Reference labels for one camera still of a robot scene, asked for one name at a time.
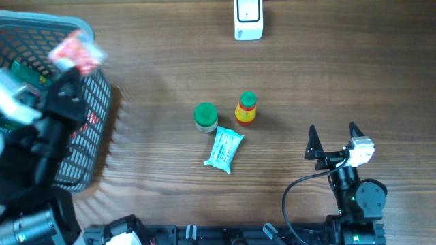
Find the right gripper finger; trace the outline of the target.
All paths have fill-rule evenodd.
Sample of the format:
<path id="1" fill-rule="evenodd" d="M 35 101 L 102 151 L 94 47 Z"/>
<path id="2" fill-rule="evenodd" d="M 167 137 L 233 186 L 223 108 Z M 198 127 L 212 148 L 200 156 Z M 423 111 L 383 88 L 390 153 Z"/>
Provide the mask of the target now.
<path id="1" fill-rule="evenodd" d="M 358 128 L 355 122 L 349 124 L 350 137 L 364 137 L 364 133 Z"/>
<path id="2" fill-rule="evenodd" d="M 324 149 L 320 142 L 315 125 L 309 127 L 309 139 L 305 150 L 305 159 L 314 160 L 324 156 Z"/>

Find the green snack bag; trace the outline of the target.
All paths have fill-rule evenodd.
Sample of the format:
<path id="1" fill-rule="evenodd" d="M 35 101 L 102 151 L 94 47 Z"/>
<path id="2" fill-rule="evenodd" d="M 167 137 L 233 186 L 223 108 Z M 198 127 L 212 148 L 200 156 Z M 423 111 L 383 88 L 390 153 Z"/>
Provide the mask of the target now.
<path id="1" fill-rule="evenodd" d="M 22 65 L 18 61 L 14 61 L 8 69 L 20 83 L 26 86 L 26 91 L 18 98 L 19 101 L 38 110 L 37 105 L 41 101 L 42 95 L 48 87 L 53 84 L 53 81 L 34 71 L 30 67 Z M 24 124 L 6 118 L 1 113 L 2 133 L 10 133 L 23 125 Z"/>

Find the red white small carton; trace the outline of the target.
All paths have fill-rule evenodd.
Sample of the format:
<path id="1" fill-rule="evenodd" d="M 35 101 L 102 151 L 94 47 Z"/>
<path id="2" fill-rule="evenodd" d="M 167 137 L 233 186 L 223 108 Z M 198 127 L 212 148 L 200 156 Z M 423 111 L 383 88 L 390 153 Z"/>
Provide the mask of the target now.
<path id="1" fill-rule="evenodd" d="M 106 52 L 82 29 L 70 33 L 48 53 L 48 59 L 60 71 L 75 68 L 81 76 L 92 74 L 107 58 Z"/>

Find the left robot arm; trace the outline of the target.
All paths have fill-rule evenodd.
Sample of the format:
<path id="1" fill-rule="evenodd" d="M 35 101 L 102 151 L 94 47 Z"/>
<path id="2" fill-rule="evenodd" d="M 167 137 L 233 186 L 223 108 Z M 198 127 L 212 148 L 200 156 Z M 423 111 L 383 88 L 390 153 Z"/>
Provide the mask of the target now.
<path id="1" fill-rule="evenodd" d="M 1 115 L 22 126 L 1 135 L 1 243 L 73 244 L 81 229 L 72 195 L 55 177 L 85 122 L 80 72 L 59 74 L 34 108 L 17 100 L 23 91 L 2 79 Z"/>

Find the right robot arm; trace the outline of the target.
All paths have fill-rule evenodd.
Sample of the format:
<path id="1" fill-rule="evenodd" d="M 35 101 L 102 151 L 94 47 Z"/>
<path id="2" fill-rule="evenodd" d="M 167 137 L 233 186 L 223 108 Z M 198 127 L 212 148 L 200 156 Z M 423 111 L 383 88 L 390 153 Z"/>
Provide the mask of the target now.
<path id="1" fill-rule="evenodd" d="M 316 170 L 326 170 L 337 202 L 338 214 L 326 217 L 326 244 L 380 245 L 387 242 L 380 223 L 386 204 L 386 185 L 375 179 L 360 179 L 358 167 L 375 153 L 373 140 L 354 122 L 349 124 L 350 141 L 341 150 L 326 152 L 315 126 L 309 127 L 306 160 L 315 160 Z"/>

